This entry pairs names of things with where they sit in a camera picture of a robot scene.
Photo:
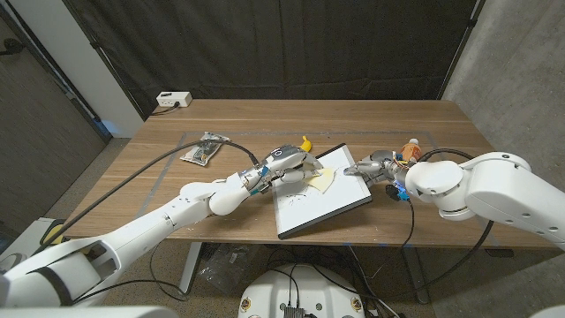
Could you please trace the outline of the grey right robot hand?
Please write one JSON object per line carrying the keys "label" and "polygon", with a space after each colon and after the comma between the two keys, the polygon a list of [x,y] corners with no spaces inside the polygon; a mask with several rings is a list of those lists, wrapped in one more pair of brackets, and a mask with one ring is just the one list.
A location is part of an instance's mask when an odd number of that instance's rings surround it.
{"label": "grey right robot hand", "polygon": [[405,186],[407,170],[396,162],[396,152],[377,150],[343,171],[345,176],[361,177],[368,187],[388,181]]}

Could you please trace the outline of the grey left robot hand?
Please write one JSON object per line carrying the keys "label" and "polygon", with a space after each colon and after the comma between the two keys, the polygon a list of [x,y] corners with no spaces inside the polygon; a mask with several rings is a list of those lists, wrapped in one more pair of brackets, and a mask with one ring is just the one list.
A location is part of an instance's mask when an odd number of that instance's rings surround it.
{"label": "grey left robot hand", "polygon": [[323,165],[317,158],[300,147],[283,145],[272,150],[262,162],[261,176],[268,181],[281,179],[296,183],[319,176]]}

